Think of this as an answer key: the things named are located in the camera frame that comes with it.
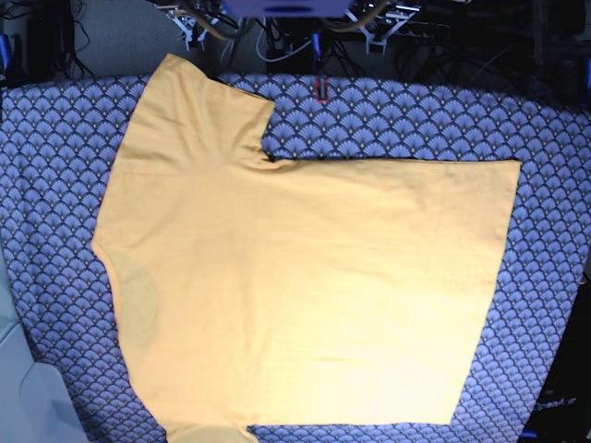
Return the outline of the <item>blue box overhead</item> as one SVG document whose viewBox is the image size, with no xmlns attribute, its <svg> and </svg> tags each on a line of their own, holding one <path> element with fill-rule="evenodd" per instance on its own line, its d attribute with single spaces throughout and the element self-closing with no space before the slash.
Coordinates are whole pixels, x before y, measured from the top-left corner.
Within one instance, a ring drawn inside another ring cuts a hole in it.
<svg viewBox="0 0 591 443">
<path fill-rule="evenodd" d="M 226 0 L 230 11 L 243 18 L 338 18 L 352 0 Z"/>
</svg>

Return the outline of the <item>red table clamp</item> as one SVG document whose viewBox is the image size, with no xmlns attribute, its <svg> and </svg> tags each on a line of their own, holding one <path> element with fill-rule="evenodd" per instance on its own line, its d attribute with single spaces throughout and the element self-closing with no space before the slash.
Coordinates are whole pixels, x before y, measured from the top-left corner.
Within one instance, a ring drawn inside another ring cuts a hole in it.
<svg viewBox="0 0 591 443">
<path fill-rule="evenodd" d="M 329 99 L 327 79 L 316 77 L 314 83 L 315 97 L 318 102 L 325 103 Z"/>
</svg>

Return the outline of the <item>yellow T-shirt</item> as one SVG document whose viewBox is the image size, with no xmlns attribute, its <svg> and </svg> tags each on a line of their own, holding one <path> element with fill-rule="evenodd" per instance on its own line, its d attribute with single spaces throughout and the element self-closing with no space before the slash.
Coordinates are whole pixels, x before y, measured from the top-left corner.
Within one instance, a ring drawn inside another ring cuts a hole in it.
<svg viewBox="0 0 591 443">
<path fill-rule="evenodd" d="M 167 55 L 91 241 L 130 385 L 171 442 L 250 425 L 447 425 L 520 164 L 271 161 L 274 105 Z"/>
</svg>

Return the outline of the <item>black power strip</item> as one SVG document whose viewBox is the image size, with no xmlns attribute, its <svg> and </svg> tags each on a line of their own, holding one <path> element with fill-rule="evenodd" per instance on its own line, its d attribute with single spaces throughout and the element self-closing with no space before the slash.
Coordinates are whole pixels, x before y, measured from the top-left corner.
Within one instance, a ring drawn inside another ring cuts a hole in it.
<svg viewBox="0 0 591 443">
<path fill-rule="evenodd" d="M 452 30 L 446 24 L 410 19 L 392 36 L 449 40 Z"/>
</svg>

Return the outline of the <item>white plastic bin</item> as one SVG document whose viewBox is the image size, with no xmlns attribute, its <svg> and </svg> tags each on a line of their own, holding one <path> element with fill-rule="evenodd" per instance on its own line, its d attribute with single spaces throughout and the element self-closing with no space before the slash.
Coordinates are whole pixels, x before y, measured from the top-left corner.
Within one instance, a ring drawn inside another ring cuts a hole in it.
<svg viewBox="0 0 591 443">
<path fill-rule="evenodd" d="M 86 442 L 59 371 L 36 362 L 1 267 L 1 440 Z"/>
</svg>

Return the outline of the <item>blue fan-patterned table cloth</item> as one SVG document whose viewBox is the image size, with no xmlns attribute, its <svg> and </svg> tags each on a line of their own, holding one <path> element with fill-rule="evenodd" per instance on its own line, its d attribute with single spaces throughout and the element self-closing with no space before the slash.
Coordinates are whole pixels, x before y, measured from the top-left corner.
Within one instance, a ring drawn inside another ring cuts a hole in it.
<svg viewBox="0 0 591 443">
<path fill-rule="evenodd" d="M 254 428 L 261 442 L 514 442 L 559 349 L 590 246 L 590 115 L 521 97 L 370 78 L 228 74 L 275 104 L 262 146 L 291 159 L 496 161 L 521 174 L 476 356 L 448 425 Z M 127 380 L 92 253 L 107 176 L 147 78 L 1 93 L 1 238 L 33 355 L 61 373 L 92 442 L 162 442 Z"/>
</svg>

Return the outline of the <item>black OpenArm case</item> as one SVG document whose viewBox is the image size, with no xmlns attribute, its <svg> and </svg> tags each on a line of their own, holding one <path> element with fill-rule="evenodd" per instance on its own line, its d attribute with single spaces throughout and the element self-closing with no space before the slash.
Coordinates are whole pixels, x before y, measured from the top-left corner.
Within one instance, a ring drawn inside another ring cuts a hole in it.
<svg viewBox="0 0 591 443">
<path fill-rule="evenodd" d="M 590 285 L 579 287 L 545 385 L 521 435 L 523 442 L 590 440 Z"/>
</svg>

